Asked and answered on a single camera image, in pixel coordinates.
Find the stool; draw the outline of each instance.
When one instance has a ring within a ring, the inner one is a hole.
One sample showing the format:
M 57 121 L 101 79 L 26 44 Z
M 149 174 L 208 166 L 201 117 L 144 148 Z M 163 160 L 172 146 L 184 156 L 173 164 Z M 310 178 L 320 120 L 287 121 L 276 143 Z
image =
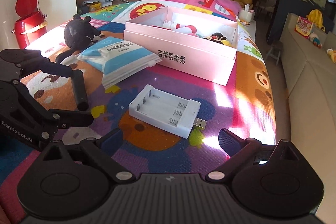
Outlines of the stool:
M 282 48 L 283 48 L 283 44 L 281 41 L 279 40 L 274 41 L 271 45 L 271 49 L 268 51 L 266 55 L 266 60 L 269 56 L 274 58 L 277 61 L 276 62 L 276 66 L 277 66 L 279 63 L 280 53 L 281 53 Z

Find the red trash can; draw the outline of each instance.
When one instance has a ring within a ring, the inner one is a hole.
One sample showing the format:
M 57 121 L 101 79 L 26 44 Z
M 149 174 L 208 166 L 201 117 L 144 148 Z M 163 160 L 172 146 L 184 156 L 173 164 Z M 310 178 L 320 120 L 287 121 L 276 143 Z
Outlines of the red trash can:
M 14 24 L 12 33 L 21 49 L 26 48 L 30 43 L 41 37 L 47 32 L 48 22 L 45 20 L 47 15 L 41 11 L 35 12 L 37 0 L 17 0 L 15 10 L 21 18 Z

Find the white battery holder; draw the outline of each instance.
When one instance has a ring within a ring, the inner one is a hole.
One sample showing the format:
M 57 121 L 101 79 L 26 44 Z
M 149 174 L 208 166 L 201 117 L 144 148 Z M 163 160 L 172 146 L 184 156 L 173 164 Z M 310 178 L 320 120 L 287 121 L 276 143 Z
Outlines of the white battery holder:
M 205 127 L 206 121 L 196 118 L 200 106 L 200 102 L 146 85 L 130 103 L 128 110 L 134 118 L 187 139 L 196 121 L 197 126 Z

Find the red lid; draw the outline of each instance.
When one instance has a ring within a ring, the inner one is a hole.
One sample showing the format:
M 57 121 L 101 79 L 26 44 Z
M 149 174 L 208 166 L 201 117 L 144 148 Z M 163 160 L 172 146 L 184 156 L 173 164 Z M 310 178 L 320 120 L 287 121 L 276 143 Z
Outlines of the red lid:
M 37 0 L 17 0 L 15 11 L 20 17 L 30 15 L 37 7 Z

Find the wet wipes pack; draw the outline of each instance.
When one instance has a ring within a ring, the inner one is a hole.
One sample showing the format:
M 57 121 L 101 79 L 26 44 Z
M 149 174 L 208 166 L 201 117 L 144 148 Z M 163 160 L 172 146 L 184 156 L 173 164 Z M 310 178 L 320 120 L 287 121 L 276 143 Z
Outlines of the wet wipes pack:
M 114 37 L 97 42 L 76 58 L 103 72 L 101 83 L 105 89 L 161 61 L 144 47 Z

